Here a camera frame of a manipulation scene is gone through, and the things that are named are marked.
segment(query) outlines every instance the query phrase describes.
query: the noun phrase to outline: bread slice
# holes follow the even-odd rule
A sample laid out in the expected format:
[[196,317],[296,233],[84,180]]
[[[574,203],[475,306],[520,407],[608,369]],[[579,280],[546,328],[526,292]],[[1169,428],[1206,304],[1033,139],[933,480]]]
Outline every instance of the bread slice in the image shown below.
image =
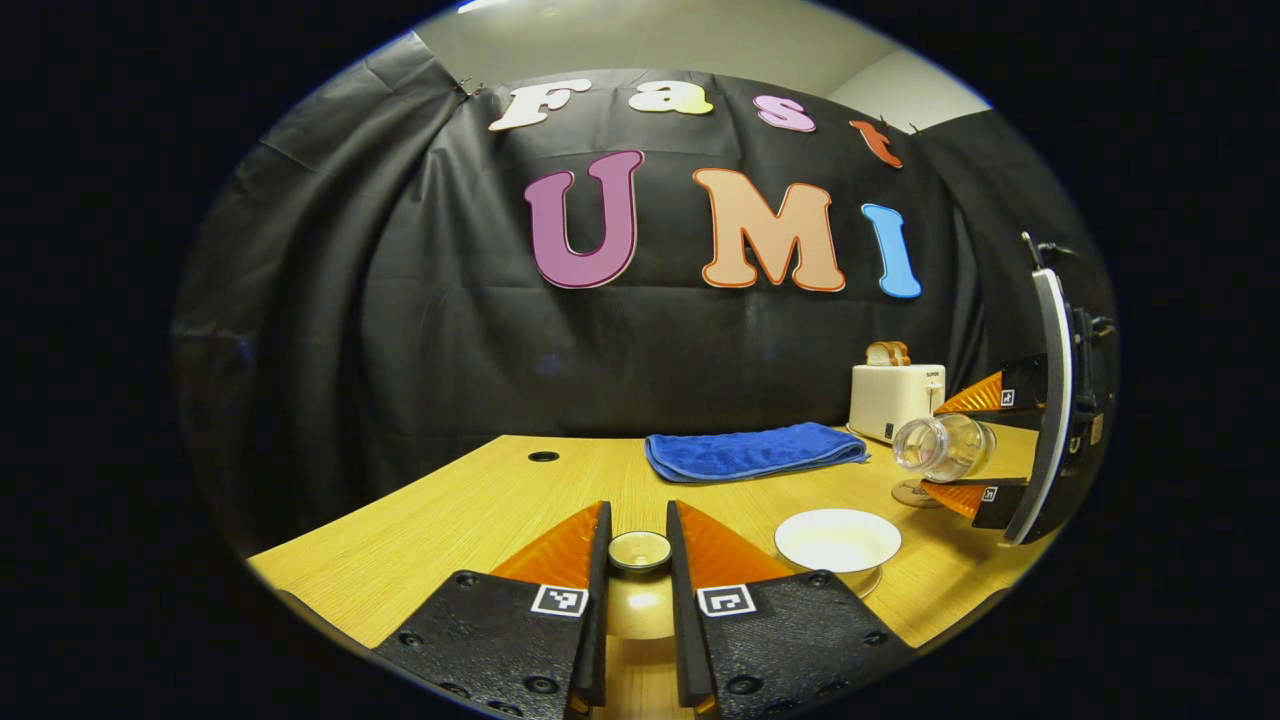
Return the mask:
[[893,348],[893,364],[895,365],[910,365],[911,359],[906,355],[906,345],[896,340],[888,342],[890,347]]
[[873,342],[867,346],[867,364],[874,368],[887,368],[896,365],[893,361],[893,346],[887,342]]

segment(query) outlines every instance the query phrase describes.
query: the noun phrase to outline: small bowl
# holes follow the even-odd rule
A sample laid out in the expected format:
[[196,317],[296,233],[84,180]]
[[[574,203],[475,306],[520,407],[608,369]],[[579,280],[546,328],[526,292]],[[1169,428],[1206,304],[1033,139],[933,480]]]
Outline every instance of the small bowl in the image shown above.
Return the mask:
[[787,518],[773,533],[783,557],[809,570],[861,573],[887,562],[902,533],[879,515],[829,507]]
[[671,560],[671,542],[648,530],[622,533],[609,541],[609,562],[627,574],[649,573]]

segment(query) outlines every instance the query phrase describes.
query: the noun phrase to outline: table surface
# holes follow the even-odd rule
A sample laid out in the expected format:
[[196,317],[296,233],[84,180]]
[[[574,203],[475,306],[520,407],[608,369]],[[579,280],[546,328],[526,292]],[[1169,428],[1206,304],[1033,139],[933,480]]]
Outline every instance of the table surface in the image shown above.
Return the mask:
[[[1037,433],[993,425],[997,451],[979,477],[1025,477]],[[675,484],[658,477],[643,439],[503,436],[349,515],[250,559],[271,587],[285,589],[357,642],[378,646],[452,573],[489,571],[571,514],[612,503],[613,532],[666,532],[667,501],[682,500],[778,556],[773,532],[806,510],[874,512],[902,533],[867,606],[911,646],[960,620],[1010,587],[1052,542],[997,547],[1000,530],[969,527],[945,507],[915,509],[890,489],[914,475],[892,448],[868,441],[870,460],[721,484]],[[529,455],[559,459],[534,462]],[[852,588],[865,574],[842,575]],[[609,621],[611,630],[614,623]],[[609,706],[593,719],[690,720],[676,700],[675,641],[607,641]]]

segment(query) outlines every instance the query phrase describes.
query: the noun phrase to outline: wall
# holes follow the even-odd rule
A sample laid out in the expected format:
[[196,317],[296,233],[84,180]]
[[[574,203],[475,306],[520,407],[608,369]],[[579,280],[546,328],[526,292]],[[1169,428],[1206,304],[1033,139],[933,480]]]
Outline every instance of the wall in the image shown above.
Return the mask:
[[873,63],[828,96],[904,131],[989,110],[986,100],[956,78],[910,50],[897,50]]
[[[717,73],[826,97],[900,46],[806,0],[547,0],[416,28],[468,88],[603,68]],[[500,47],[500,53],[494,53]]]

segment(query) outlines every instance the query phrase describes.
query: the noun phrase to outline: purple letter u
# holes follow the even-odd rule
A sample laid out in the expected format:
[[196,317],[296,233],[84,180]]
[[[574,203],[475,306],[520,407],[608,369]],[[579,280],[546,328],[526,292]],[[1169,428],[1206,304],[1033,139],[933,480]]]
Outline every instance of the purple letter u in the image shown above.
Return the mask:
[[573,173],[552,173],[525,188],[532,208],[534,261],[547,282],[567,288],[599,287],[621,275],[636,250],[636,202],[631,177],[644,163],[644,152],[623,150],[605,155],[586,168],[600,181],[604,204],[604,241],[590,252],[568,246],[564,195]]

